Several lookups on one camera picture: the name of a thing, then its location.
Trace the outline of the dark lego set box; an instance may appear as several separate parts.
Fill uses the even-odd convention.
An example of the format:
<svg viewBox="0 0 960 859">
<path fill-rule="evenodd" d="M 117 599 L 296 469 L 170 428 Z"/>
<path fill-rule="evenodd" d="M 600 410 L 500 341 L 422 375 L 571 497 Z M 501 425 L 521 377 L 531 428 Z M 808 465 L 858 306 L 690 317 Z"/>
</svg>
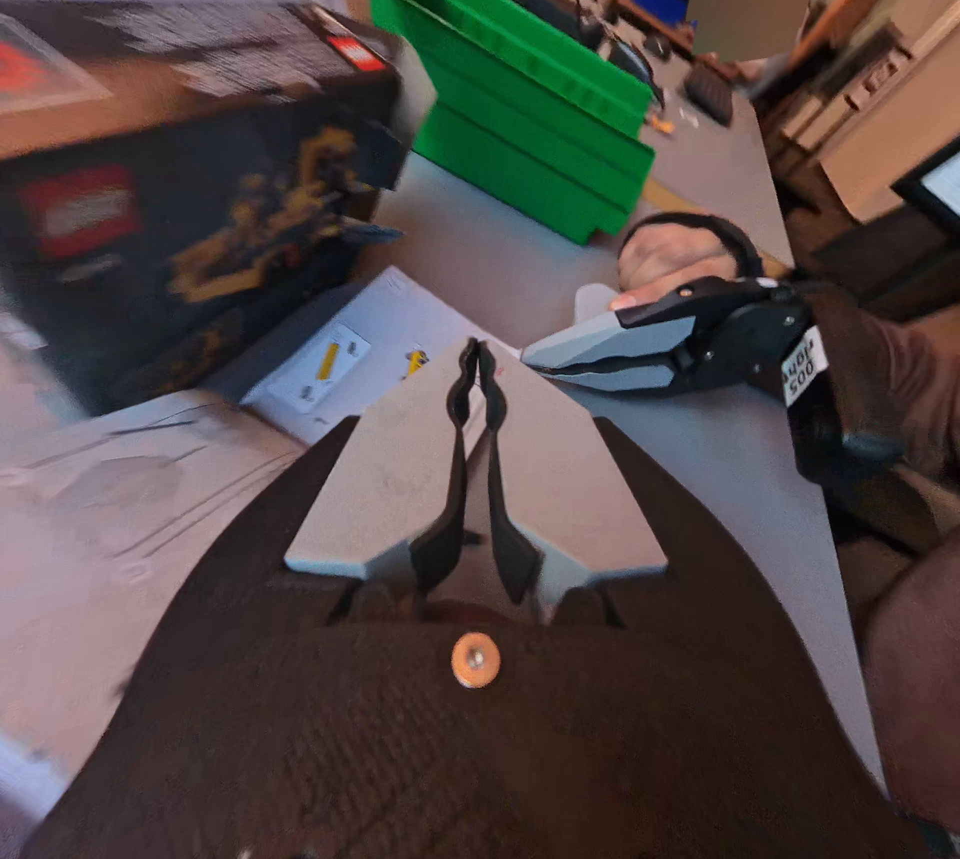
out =
<svg viewBox="0 0 960 859">
<path fill-rule="evenodd" d="M 2 0 L 2 293 L 99 416 L 345 283 L 409 149 L 397 41 L 307 2 Z"/>
</svg>

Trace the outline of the person's right hand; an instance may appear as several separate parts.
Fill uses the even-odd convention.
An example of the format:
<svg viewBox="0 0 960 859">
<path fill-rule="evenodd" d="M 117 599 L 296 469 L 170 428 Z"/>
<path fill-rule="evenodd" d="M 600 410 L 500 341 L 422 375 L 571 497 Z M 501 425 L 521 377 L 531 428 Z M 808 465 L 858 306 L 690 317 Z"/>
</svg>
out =
<svg viewBox="0 0 960 859">
<path fill-rule="evenodd" d="M 734 281 L 737 257 L 713 231 L 675 222 L 647 222 L 623 245 L 617 259 L 618 295 L 609 304 L 620 311 L 659 301 L 705 277 Z"/>
</svg>

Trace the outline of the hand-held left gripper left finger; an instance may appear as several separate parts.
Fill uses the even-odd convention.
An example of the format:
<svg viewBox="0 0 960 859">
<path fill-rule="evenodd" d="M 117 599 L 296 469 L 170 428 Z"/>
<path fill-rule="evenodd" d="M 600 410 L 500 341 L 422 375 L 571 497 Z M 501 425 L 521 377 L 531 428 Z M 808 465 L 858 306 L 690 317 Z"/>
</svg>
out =
<svg viewBox="0 0 960 859">
<path fill-rule="evenodd" d="M 455 342 L 358 418 L 284 564 L 427 593 L 464 542 L 467 444 L 480 343 Z"/>
</svg>

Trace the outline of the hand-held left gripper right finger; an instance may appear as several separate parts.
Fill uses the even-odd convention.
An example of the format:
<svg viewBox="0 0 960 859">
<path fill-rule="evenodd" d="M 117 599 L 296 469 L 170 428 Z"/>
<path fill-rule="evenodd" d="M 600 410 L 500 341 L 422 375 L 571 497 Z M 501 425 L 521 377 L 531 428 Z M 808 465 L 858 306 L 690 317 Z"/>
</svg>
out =
<svg viewBox="0 0 960 859">
<path fill-rule="evenodd" d="M 494 343 L 478 344 L 478 380 L 491 550 L 510 602 L 546 614 L 572 589 L 664 573 L 666 552 L 592 414 Z"/>
</svg>

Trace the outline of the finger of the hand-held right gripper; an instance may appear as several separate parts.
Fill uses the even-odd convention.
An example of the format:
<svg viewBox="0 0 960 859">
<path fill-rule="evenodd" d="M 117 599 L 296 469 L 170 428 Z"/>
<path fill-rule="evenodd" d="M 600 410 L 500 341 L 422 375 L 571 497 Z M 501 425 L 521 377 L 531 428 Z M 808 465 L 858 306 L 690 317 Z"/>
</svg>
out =
<svg viewBox="0 0 960 859">
<path fill-rule="evenodd" d="M 658 355 L 676 348 L 693 331 L 692 315 L 626 328 L 608 308 L 615 296 L 602 284 L 577 289 L 573 324 L 525 346 L 522 363 L 540 371 L 568 371 L 609 358 Z"/>
<path fill-rule="evenodd" d="M 534 371 L 567 385 L 603 393 L 654 393 L 669 388 L 679 376 L 670 355 L 610 357 L 563 366 L 536 365 Z"/>
</svg>

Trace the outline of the computer monitor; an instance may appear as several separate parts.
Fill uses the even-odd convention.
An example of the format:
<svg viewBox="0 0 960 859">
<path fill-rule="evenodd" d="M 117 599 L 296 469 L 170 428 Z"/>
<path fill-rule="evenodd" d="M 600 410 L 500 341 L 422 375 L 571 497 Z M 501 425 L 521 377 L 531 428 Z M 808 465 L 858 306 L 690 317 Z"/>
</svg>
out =
<svg viewBox="0 0 960 859">
<path fill-rule="evenodd" d="M 894 181 L 891 191 L 954 238 L 959 236 L 959 136 Z"/>
</svg>

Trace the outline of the black keyboard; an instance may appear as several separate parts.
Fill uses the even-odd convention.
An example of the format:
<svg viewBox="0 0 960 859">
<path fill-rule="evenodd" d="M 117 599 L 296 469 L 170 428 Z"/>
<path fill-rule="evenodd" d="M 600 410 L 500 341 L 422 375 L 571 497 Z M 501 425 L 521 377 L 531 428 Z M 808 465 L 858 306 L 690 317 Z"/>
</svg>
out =
<svg viewBox="0 0 960 859">
<path fill-rule="evenodd" d="M 727 129 L 734 121 L 734 90 L 729 82 L 704 63 L 690 65 L 680 92 L 696 109 Z"/>
</svg>

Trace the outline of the green plastic bin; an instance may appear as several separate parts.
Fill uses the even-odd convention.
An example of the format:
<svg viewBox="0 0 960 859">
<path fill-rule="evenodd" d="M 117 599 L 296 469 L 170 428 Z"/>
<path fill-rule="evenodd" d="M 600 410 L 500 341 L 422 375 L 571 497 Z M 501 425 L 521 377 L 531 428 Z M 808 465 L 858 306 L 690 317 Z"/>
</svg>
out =
<svg viewBox="0 0 960 859">
<path fill-rule="evenodd" d="M 369 0 L 437 91 L 414 152 L 576 244 L 624 229 L 650 86 L 514 0 Z"/>
</svg>

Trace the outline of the person's right forearm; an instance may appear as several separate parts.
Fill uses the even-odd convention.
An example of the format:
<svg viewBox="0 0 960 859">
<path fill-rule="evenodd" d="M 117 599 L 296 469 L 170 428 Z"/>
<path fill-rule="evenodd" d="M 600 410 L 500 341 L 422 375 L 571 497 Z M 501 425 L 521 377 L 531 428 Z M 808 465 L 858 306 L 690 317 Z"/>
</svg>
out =
<svg viewBox="0 0 960 859">
<path fill-rule="evenodd" d="M 800 294 L 826 359 L 812 405 L 796 402 L 814 469 L 863 477 L 904 462 L 957 489 L 958 355 L 864 312 L 834 286 L 805 284 Z"/>
</svg>

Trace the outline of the lego instruction booklet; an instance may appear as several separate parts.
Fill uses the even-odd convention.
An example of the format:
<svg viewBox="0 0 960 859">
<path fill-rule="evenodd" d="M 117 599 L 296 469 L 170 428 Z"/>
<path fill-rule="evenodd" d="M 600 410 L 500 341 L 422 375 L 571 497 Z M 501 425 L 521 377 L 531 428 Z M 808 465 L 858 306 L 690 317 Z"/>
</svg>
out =
<svg viewBox="0 0 960 859">
<path fill-rule="evenodd" d="M 2 806 L 37 824 L 199 559 L 413 354 L 494 335 L 394 266 L 306 303 L 205 381 L 2 442 Z"/>
</svg>

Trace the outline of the person's leg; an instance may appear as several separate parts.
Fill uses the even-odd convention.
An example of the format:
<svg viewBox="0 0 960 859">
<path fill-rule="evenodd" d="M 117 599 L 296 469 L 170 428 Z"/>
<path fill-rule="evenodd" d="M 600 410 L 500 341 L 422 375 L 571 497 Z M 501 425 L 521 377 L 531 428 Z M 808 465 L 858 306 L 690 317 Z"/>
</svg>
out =
<svg viewBox="0 0 960 859">
<path fill-rule="evenodd" d="M 889 791 L 959 832 L 958 537 L 917 562 L 871 613 L 864 676 Z"/>
</svg>

